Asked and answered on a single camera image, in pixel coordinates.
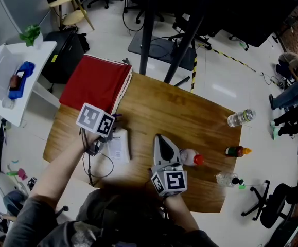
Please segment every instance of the small bottle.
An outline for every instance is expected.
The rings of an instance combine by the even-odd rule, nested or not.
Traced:
[[[204,163],[204,157],[193,149],[181,149],[180,156],[182,163],[187,166],[202,165]]]
[[[239,113],[230,115],[227,118],[227,124],[230,127],[239,126],[247,121],[254,120],[255,116],[256,116],[256,113],[253,109],[247,109],[247,110],[244,110],[243,112],[239,112]]]
[[[242,157],[244,154],[251,153],[252,150],[249,148],[244,148],[243,146],[228,147],[225,150],[225,155],[229,157]]]
[[[223,187],[235,187],[237,184],[244,185],[244,181],[235,173],[219,172],[216,175],[216,183]]]

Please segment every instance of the tiled floor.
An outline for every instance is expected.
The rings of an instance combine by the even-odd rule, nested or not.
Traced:
[[[134,71],[138,72],[140,56],[127,51],[134,33],[131,32],[130,36],[124,27],[122,10],[122,2],[117,0],[111,3],[109,9],[104,9],[100,2],[94,4],[87,11],[95,31],[91,30],[86,21],[82,21],[78,25],[79,33],[87,33],[87,41],[91,48],[89,54],[115,61],[128,58]],[[141,26],[135,24],[137,13],[138,11],[129,11],[125,14],[125,21],[132,29]],[[155,22],[153,33],[155,36],[164,37],[177,33],[171,28],[173,17],[170,15],[164,17],[165,22]],[[241,145],[253,149],[253,153],[239,158],[235,167],[235,172],[248,184],[247,189],[228,189],[221,213],[194,213],[194,217],[200,228],[205,230],[220,247],[265,245],[278,224],[268,230],[260,221],[252,221],[253,215],[242,217],[240,213],[250,208],[256,201],[255,196],[249,191],[250,185],[263,189],[261,184],[268,179],[271,181],[272,192],[280,183],[294,186],[297,182],[298,137],[291,139],[289,136],[282,136],[276,141],[271,139],[269,120],[278,117],[281,111],[271,111],[268,96],[271,93],[277,96],[280,90],[274,84],[266,85],[261,76],[262,72],[274,76],[271,63],[277,61],[282,48],[270,38],[260,48],[250,47],[246,52],[239,42],[230,41],[224,31],[209,41],[214,49],[246,63],[257,72],[223,55],[198,48],[194,93],[235,112],[254,108],[256,118],[242,127],[240,142]],[[163,80],[168,68],[169,64],[149,58],[147,76]],[[191,72],[179,68],[171,84],[189,75]],[[46,87],[50,86],[44,78],[40,78],[39,81]],[[181,88],[189,91],[190,81]],[[62,85],[55,85],[54,93],[57,96],[60,96],[62,91]],[[24,168],[29,177],[40,176],[48,165],[42,159],[42,154],[56,111],[40,97],[32,95],[22,123],[23,127],[12,127],[7,132],[3,170],[6,170],[7,164],[11,164],[13,169]],[[85,182],[72,178],[59,206],[68,205],[70,211],[67,216],[75,218],[80,205],[91,190],[92,188]]]

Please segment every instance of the yellow and black tape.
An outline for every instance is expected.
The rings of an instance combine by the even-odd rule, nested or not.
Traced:
[[[191,93],[194,92],[194,88],[195,88],[196,71],[197,71],[197,53],[195,55],[195,66],[194,66],[194,70],[192,71],[192,82],[191,82],[191,90],[190,90]]]
[[[221,54],[221,55],[223,55],[223,56],[225,56],[225,57],[227,57],[227,58],[230,58],[230,59],[232,59],[232,60],[234,60],[234,61],[237,61],[237,62],[239,62],[240,64],[242,64],[242,65],[246,66],[247,68],[251,69],[252,71],[256,72],[256,70],[254,70],[253,68],[249,67],[246,63],[243,63],[243,62],[240,61],[240,60],[236,60],[235,58],[230,57],[230,56],[228,56],[227,54],[225,54],[225,53],[223,53],[223,52],[219,52],[219,51],[217,51],[217,50],[215,50],[215,49],[212,49],[212,51],[214,51],[214,52],[216,52],[216,53],[218,53],[218,54]]]

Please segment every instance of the bottle cap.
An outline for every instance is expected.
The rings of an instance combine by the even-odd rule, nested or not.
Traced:
[[[202,165],[204,163],[204,157],[200,154],[196,154],[194,157],[194,163],[197,165]]]
[[[239,184],[239,178],[233,178],[232,184],[235,184],[235,185]]]
[[[252,153],[251,149],[249,149],[249,148],[244,148],[243,149],[243,154],[249,154],[249,153]]]

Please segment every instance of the folded red fabric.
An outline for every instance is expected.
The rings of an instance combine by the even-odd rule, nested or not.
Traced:
[[[111,113],[131,67],[84,55],[71,75],[60,103],[81,110],[87,102]]]

